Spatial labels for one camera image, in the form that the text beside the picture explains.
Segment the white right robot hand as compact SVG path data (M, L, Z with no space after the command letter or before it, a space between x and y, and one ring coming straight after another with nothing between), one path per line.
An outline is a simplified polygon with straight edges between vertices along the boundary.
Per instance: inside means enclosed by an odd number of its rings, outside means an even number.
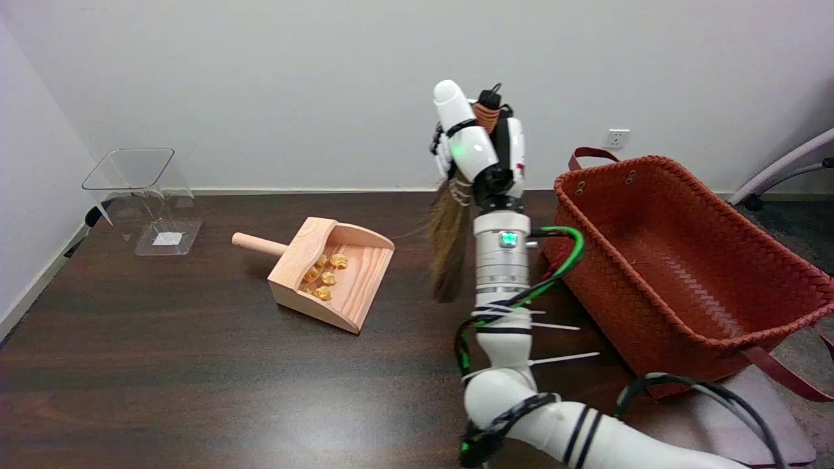
M476 99L453 80L437 83L436 124L430 152L441 175L470 191L476 202L495 197L519 199L525 190L525 134L521 120L504 103L499 83Z

